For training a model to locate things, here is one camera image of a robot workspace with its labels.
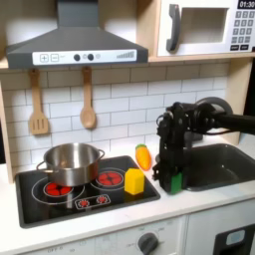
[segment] wooden spoon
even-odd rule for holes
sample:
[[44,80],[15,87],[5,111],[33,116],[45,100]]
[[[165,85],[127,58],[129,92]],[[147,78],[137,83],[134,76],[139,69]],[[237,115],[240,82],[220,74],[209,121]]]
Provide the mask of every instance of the wooden spoon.
[[29,76],[32,85],[32,98],[34,112],[29,119],[29,128],[32,134],[42,134],[49,131],[49,123],[47,118],[42,112],[41,95],[39,88],[39,71],[29,71]]
[[96,115],[92,108],[92,70],[83,68],[84,74],[84,108],[81,112],[81,122],[84,128],[94,128],[96,126]]

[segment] black sink basin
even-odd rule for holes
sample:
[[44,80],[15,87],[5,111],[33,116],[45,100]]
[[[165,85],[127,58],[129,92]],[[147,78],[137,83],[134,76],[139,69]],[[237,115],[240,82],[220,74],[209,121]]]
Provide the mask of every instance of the black sink basin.
[[228,144],[195,147],[184,171],[184,188],[202,191],[255,179],[255,160]]

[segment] cabinet handle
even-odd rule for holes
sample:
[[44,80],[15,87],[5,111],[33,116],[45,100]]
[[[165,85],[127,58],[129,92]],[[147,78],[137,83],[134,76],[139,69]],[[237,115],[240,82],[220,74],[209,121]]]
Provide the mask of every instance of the cabinet handle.
[[171,39],[166,41],[167,52],[174,51],[179,41],[180,34],[180,13],[179,5],[170,4],[169,15],[172,18]]

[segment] oven knob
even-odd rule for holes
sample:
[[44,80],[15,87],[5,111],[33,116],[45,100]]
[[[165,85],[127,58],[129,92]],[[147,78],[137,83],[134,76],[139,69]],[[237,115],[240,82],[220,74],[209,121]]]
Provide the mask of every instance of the oven knob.
[[94,59],[94,55],[93,55],[93,54],[89,54],[89,55],[88,55],[88,59],[89,59],[90,61],[92,61],[92,60]]
[[80,55],[76,54],[76,55],[74,56],[74,59],[75,59],[76,61],[80,61],[80,60],[81,60],[81,57],[80,57]]
[[138,247],[142,254],[150,254],[158,245],[158,239],[153,233],[146,233],[138,240]]

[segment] toy carrot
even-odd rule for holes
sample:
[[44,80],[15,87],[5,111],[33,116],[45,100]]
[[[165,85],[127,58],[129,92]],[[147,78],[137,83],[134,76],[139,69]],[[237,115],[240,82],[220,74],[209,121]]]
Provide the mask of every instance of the toy carrot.
[[142,170],[148,171],[151,167],[151,157],[149,151],[144,144],[139,144],[135,148],[135,157],[138,165]]

